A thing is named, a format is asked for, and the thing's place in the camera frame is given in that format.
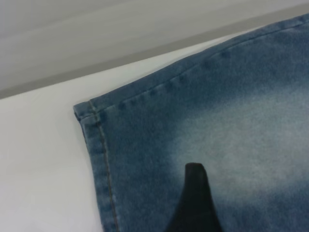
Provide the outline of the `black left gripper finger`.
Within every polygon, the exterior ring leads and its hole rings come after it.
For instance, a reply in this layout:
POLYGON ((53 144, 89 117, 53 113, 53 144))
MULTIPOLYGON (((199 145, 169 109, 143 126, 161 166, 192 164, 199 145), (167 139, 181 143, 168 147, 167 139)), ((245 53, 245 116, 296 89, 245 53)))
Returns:
POLYGON ((167 232, 221 232, 204 166, 185 165, 184 187, 167 232))

